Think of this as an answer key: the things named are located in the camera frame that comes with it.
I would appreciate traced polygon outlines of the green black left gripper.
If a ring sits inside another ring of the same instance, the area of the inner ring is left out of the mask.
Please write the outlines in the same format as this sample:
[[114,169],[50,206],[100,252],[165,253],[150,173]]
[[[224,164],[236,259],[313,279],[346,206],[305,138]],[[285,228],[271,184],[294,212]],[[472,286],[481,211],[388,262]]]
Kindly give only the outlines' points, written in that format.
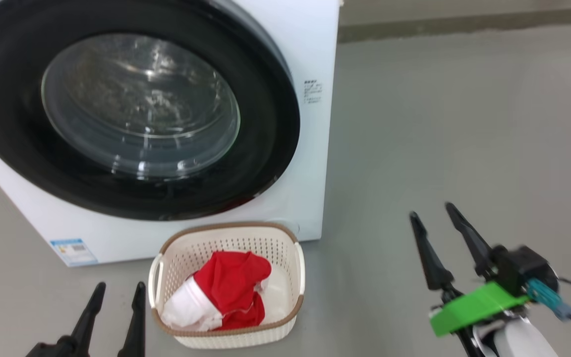
[[[100,282],[81,313],[71,336],[62,336],[55,344],[37,343],[26,357],[89,357],[89,345],[95,319],[102,309],[106,283]],[[146,286],[139,282],[134,292],[131,309],[133,315],[129,324],[124,346],[118,357],[144,357],[146,350],[145,323]]]

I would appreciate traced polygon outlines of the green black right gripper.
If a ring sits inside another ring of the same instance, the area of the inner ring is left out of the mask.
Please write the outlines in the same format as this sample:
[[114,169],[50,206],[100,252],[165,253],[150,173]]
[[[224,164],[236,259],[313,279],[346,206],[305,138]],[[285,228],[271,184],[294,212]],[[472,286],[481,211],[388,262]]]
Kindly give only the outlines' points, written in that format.
[[410,212],[427,288],[442,292],[442,304],[430,314],[431,330],[437,337],[503,318],[508,311],[520,312],[530,303],[558,305],[558,277],[545,258],[525,245],[491,247],[453,203],[446,202],[446,211],[471,253],[476,275],[486,282],[468,294],[456,290],[453,274],[431,246],[419,215]]

